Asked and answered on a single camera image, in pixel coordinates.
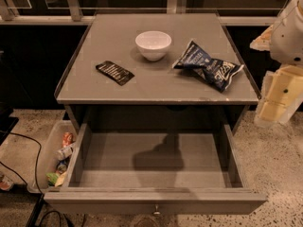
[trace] candy bar wrapper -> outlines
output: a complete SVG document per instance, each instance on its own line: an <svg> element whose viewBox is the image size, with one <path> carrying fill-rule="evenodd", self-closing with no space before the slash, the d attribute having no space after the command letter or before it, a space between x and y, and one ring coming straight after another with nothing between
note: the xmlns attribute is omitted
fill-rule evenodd
<svg viewBox="0 0 303 227"><path fill-rule="evenodd" d="M191 41L182 57L172 68L192 69L208 84L212 84L219 92L223 92L231 84L232 78L244 65L212 59L199 45Z"/></svg>
<svg viewBox="0 0 303 227"><path fill-rule="evenodd" d="M120 86L126 84L130 79L134 77L134 74L123 67L111 62L105 61L96 65L96 69L106 77L114 80Z"/></svg>

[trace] tiled floor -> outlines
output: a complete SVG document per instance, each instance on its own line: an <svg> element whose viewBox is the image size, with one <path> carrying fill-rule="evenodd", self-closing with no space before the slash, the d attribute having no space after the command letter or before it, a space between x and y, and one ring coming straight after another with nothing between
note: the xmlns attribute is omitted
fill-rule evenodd
<svg viewBox="0 0 303 227"><path fill-rule="evenodd" d="M64 111L15 110L19 122L13 131L33 137L43 145L53 125ZM250 188L268 196L259 209L247 216L175 215L113 216L88 215L84 226L130 226L142 218L151 218L160 227L202 226L303 226L303 113L296 113L285 125L271 129L253 124L254 112L247 112L235 135L242 170ZM18 136L9 136L0 147L0 161L16 170L27 182L33 177L38 144ZM16 183L23 183L14 173L0 170ZM35 195L0 192L0 226L26 226L36 201ZM81 226L83 215L68 215ZM43 226L59 226L55 214Z"/></svg>

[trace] electrical cord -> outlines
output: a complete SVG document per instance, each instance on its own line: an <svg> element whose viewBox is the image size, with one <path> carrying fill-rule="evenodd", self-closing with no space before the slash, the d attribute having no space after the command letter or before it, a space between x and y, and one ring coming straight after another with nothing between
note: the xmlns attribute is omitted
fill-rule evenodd
<svg viewBox="0 0 303 227"><path fill-rule="evenodd" d="M85 222L86 222L86 219L87 219L87 216L86 216L86 215L84 215L84 216L83 216L83 221L82 221L82 225L81 225L81 227L84 227L84 224L85 224Z"/></svg>
<svg viewBox="0 0 303 227"><path fill-rule="evenodd" d="M46 218L48 215L52 214L52 213L56 213L56 214L58 215L58 217L59 217L59 226L60 226L60 227L62 226L62 217L61 217L61 214L60 214L58 211L56 211L56 210L52 210L52 211L47 212L47 213L41 218L39 227L42 226L42 223L43 223L43 221L45 220L45 218Z"/></svg>
<svg viewBox="0 0 303 227"><path fill-rule="evenodd" d="M37 153L37 157L36 157L36 163L35 163L35 182L36 182L36 185L37 185L37 188L39 190L39 192L43 195L43 191L41 190L39 184L38 184L38 177L37 177L37 165L38 165L38 159L39 159L39 156L40 156L40 152L41 152L41 144L39 141L35 140L34 138L31 138L29 136L26 136L26 135L23 135L23 134L20 134L20 133L15 133L15 132L7 132L7 131L0 131L2 133L8 133L8 134L12 134L12 135L16 135L16 136L20 136L20 137L23 137L23 138L26 138L26 139L29 139L29 140L32 140L34 142L36 142L38 145L39 145L39 150L38 150L38 153ZM8 170L11 170L13 171L14 173L16 173L25 183L27 183L16 171L12 170L11 168L5 166L2 162L0 162L2 166L4 166L5 168L7 168Z"/></svg>

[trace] black cable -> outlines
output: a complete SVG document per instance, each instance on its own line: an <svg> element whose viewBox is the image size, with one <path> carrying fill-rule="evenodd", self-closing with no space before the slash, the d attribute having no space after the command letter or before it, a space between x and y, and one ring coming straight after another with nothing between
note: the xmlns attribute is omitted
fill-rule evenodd
<svg viewBox="0 0 303 227"><path fill-rule="evenodd" d="M40 186L39 186L39 184L38 184L38 178L37 178L37 165L38 165L38 159L39 159L39 156L40 156L40 151L41 151L41 148L42 148L40 142L37 141L37 140L35 140L34 138L31 138L31 137L29 137L29 136L26 136L26 135L23 135L23 134L20 134L20 133L7 132L7 131L0 131L0 132L12 134L12 135L16 135L16 136L20 136L20 137L24 137L24 138L26 138L26 139L29 139L29 140L32 140L32 141L36 142L36 143L39 145L39 150L38 150L38 153L37 153L36 164L35 164L35 182L36 182L36 185L37 185L37 188L38 188L39 192L40 192L41 194L43 194L43 191L41 190L41 188L40 188Z"/></svg>
<svg viewBox="0 0 303 227"><path fill-rule="evenodd" d="M68 227L74 227L73 222L67 217L67 215L63 215L65 217L65 220L67 222Z"/></svg>
<svg viewBox="0 0 303 227"><path fill-rule="evenodd" d="M85 222L86 222L86 218L87 218L87 216L86 216L86 215L84 215L84 216L83 216L83 221L82 221L82 225L81 225L81 227L84 227L84 224L85 224Z"/></svg>
<svg viewBox="0 0 303 227"><path fill-rule="evenodd" d="M60 227L62 226L62 217L61 217L61 214L60 214L58 211L56 211L56 210L52 210L52 211L47 212L47 213L41 218L39 227L42 226L42 222L44 221L44 219L45 219L49 214L51 214L51 213L56 213L56 214L58 215L58 217L59 217L59 224L60 224L59 226L60 226Z"/></svg>

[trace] tabletop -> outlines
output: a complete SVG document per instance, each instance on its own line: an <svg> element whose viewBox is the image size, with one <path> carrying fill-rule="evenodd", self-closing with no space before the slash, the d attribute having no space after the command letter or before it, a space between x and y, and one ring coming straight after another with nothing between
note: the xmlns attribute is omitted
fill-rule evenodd
<svg viewBox="0 0 303 227"><path fill-rule="evenodd" d="M147 61L135 45L143 31L172 38L169 53ZM239 64L216 14L98 14L57 96L62 104L257 104L250 80L240 71L223 93L173 63L193 40L212 58ZM96 70L112 61L134 74L120 86Z"/></svg>

